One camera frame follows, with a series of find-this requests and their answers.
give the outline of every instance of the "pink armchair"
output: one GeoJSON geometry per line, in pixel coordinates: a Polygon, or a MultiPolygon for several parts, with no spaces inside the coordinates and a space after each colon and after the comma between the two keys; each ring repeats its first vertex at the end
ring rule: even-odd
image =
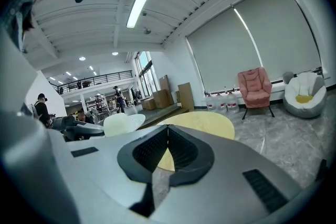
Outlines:
{"type": "Polygon", "coordinates": [[[251,69],[238,73],[239,89],[246,105],[245,118],[249,108],[263,108],[268,106],[269,111],[274,114],[269,106],[269,99],[272,91],[266,71],[263,67],[251,69]]]}

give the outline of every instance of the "water bottle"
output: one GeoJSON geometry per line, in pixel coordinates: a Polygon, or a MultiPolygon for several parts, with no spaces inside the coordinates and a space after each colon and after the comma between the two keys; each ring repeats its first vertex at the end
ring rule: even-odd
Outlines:
{"type": "Polygon", "coordinates": [[[205,102],[208,111],[214,111],[216,109],[215,98],[210,93],[207,94],[205,102]]]}
{"type": "Polygon", "coordinates": [[[232,94],[232,92],[230,92],[227,96],[227,111],[229,113],[239,112],[238,98],[235,94],[232,94]]]}
{"type": "Polygon", "coordinates": [[[217,97],[217,106],[216,106],[217,112],[218,113],[225,113],[226,112],[226,98],[225,98],[225,96],[218,93],[216,97],[217,97]]]}

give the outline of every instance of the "white chair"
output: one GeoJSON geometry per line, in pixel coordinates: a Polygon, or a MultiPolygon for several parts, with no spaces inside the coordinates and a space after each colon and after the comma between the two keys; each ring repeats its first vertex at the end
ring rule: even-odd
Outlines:
{"type": "Polygon", "coordinates": [[[125,113],[114,114],[104,120],[105,136],[91,137],[90,139],[115,136],[136,131],[145,121],[143,114],[127,116],[125,113]]]}
{"type": "Polygon", "coordinates": [[[285,88],[283,103],[291,114],[313,118],[321,114],[327,101],[324,80],[316,73],[306,72],[292,78],[285,88]]]}

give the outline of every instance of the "window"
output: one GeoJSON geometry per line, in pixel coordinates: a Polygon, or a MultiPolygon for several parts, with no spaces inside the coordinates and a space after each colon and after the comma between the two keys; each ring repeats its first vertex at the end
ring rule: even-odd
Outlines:
{"type": "Polygon", "coordinates": [[[145,51],[140,54],[139,59],[140,59],[140,66],[141,66],[141,70],[142,70],[148,64],[148,59],[147,59],[147,55],[146,55],[145,51]]]}
{"type": "Polygon", "coordinates": [[[142,92],[144,97],[149,97],[158,90],[158,82],[155,76],[152,59],[148,51],[138,53],[135,58],[136,67],[139,72],[142,92]]]}
{"type": "Polygon", "coordinates": [[[271,81],[321,66],[295,0],[243,0],[188,37],[206,91],[238,86],[237,74],[263,66],[271,81]]]}

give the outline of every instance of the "roller shade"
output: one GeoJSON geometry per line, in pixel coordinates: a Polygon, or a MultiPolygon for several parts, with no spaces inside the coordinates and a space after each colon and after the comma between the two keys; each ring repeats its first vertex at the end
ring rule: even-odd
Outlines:
{"type": "Polygon", "coordinates": [[[244,0],[235,8],[255,40],[269,79],[321,66],[312,33],[295,0],[244,0]]]}
{"type": "Polygon", "coordinates": [[[188,40],[206,91],[238,86],[239,72],[260,67],[252,40],[232,8],[203,25],[188,40]]]}

